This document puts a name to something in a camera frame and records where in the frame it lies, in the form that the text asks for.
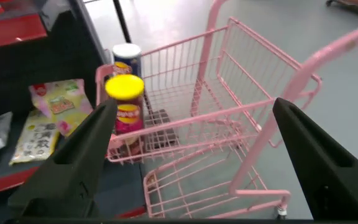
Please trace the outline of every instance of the white can lid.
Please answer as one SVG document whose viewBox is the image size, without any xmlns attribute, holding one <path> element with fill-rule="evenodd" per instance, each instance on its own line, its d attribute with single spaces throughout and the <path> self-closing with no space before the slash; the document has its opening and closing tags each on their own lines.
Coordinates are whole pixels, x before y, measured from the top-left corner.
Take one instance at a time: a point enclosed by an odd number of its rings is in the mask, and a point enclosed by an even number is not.
<svg viewBox="0 0 358 224">
<path fill-rule="evenodd" d="M 112 53 L 121 58 L 133 58 L 139 56 L 142 51 L 136 44 L 117 44 L 112 47 Z"/>
</svg>

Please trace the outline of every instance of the yellow can lid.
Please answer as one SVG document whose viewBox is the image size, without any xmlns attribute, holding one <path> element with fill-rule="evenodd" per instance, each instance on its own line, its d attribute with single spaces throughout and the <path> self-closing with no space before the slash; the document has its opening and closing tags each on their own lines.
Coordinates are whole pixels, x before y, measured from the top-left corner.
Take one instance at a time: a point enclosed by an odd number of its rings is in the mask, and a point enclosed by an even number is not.
<svg viewBox="0 0 358 224">
<path fill-rule="evenodd" d="M 122 74 L 110 78 L 104 88 L 114 99 L 132 100 L 143 93 L 144 82 L 136 75 Z"/>
</svg>

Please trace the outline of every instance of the snack bag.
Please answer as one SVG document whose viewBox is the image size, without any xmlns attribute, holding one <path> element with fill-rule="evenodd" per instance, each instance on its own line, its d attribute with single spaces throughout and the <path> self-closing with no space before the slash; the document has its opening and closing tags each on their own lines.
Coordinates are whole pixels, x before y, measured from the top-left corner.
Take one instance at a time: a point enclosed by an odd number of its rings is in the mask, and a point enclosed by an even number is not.
<svg viewBox="0 0 358 224">
<path fill-rule="evenodd" d="M 9 165 L 48 159 L 55 149 L 58 137 L 59 132 L 55 123 L 41 111 L 31 111 Z"/>
<path fill-rule="evenodd" d="M 82 79 L 32 85 L 29 89 L 34 106 L 50 118 L 65 137 L 92 112 Z"/>
<path fill-rule="evenodd" d="M 11 130 L 12 112 L 0 115 L 0 149 L 6 146 L 7 137 Z"/>
</svg>

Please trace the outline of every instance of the pringles can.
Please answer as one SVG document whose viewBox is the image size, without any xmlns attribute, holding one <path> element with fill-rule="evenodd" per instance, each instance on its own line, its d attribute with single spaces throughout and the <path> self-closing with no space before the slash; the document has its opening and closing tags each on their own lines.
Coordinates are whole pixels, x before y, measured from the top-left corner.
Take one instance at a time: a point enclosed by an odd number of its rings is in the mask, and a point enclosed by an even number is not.
<svg viewBox="0 0 358 224">
<path fill-rule="evenodd" d="M 110 78 L 105 89 L 117 101 L 116 134 L 143 129 L 143 80 L 135 75 L 120 74 Z M 140 154 L 143 141 L 143 136 L 125 139 L 119 149 L 112 149 L 113 154 L 121 157 Z"/>
<path fill-rule="evenodd" d="M 133 74 L 142 78 L 140 56 L 142 51 L 136 44 L 117 44 L 112 48 L 114 76 Z"/>
</svg>

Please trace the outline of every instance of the checkout counter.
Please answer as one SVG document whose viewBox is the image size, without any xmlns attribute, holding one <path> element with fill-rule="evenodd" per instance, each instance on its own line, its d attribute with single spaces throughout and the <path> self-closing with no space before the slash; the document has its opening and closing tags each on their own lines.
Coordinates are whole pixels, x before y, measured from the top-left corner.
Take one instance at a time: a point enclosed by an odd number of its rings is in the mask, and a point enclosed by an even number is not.
<svg viewBox="0 0 358 224">
<path fill-rule="evenodd" d="M 95 107 L 96 69 L 111 62 L 82 0 L 12 0 L 1 4 L 0 114 L 12 111 L 13 118 L 8 144 L 0 149 L 0 223 L 10 217 L 7 198 L 42 163 L 8 165 L 26 117 L 34 108 L 28 86 L 82 78 Z M 60 136 L 56 150 L 63 141 Z M 133 217 L 145 212 L 142 169 L 140 164 L 105 162 L 95 196 L 104 217 Z"/>
</svg>

